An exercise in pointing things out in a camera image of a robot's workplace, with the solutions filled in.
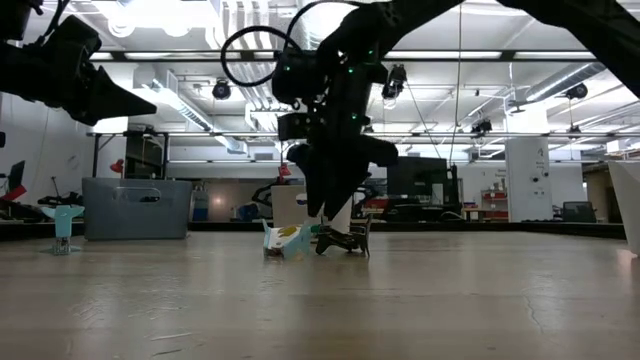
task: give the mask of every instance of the floor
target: floor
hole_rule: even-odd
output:
[[[259,233],[0,243],[0,358],[638,359],[624,242],[374,234],[371,259],[263,260]]]

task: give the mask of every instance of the gray plastic container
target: gray plastic container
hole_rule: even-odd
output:
[[[82,179],[88,240],[184,239],[192,185],[187,181]]]

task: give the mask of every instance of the column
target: column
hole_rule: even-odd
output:
[[[504,120],[510,133],[549,131],[546,108],[532,104],[521,113],[510,113]],[[511,138],[505,145],[509,221],[551,220],[553,218],[549,178],[547,138]]]

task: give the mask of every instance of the desk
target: desk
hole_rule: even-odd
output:
[[[487,213],[499,212],[499,211],[496,211],[495,209],[462,208],[462,211],[466,214],[467,222],[471,222],[471,214],[474,212],[478,213],[478,222],[484,222],[485,220],[501,220],[501,221],[509,220],[509,218],[506,218],[506,217],[487,218],[486,217]]]

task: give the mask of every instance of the monitor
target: monitor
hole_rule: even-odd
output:
[[[11,167],[11,172],[7,176],[7,181],[9,184],[9,188],[7,193],[12,192],[22,185],[22,176],[24,175],[24,164],[25,161],[20,161],[19,163],[14,164]]]
[[[447,160],[421,157],[399,157],[395,166],[387,168],[387,194],[429,196],[442,193],[448,183]]]

